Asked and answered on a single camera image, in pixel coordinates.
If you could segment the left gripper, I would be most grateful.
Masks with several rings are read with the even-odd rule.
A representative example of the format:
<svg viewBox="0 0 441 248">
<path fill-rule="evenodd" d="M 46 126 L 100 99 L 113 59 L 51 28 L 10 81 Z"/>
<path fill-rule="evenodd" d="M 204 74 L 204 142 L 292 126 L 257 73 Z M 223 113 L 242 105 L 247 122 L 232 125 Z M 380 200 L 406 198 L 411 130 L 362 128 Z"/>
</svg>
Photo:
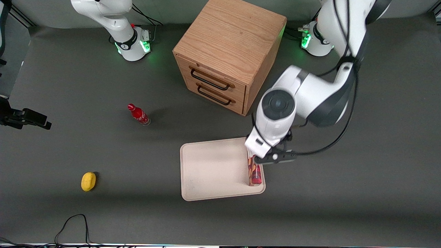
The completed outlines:
<svg viewBox="0 0 441 248">
<path fill-rule="evenodd" d="M 253 127 L 251 133 L 246 138 L 245 146 L 252 155 L 256 155 L 259 158 L 264 158 L 272 148 L 272 146 L 266 143 L 260 134 L 258 134 L 256 127 Z"/>
</svg>

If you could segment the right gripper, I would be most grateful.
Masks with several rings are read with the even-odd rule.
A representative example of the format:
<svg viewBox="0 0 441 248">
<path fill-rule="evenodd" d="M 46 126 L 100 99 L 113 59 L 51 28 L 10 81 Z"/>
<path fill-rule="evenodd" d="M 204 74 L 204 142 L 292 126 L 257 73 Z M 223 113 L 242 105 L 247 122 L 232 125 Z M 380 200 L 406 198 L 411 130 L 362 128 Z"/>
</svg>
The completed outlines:
<svg viewBox="0 0 441 248">
<path fill-rule="evenodd" d="M 16 129 L 22 129 L 23 124 L 19 112 L 10 107 L 8 99 L 0 98 L 0 124 Z M 52 123 L 47 121 L 47 116 L 28 108 L 22 110 L 22 119 L 32 122 L 32 125 L 50 130 Z"/>
</svg>

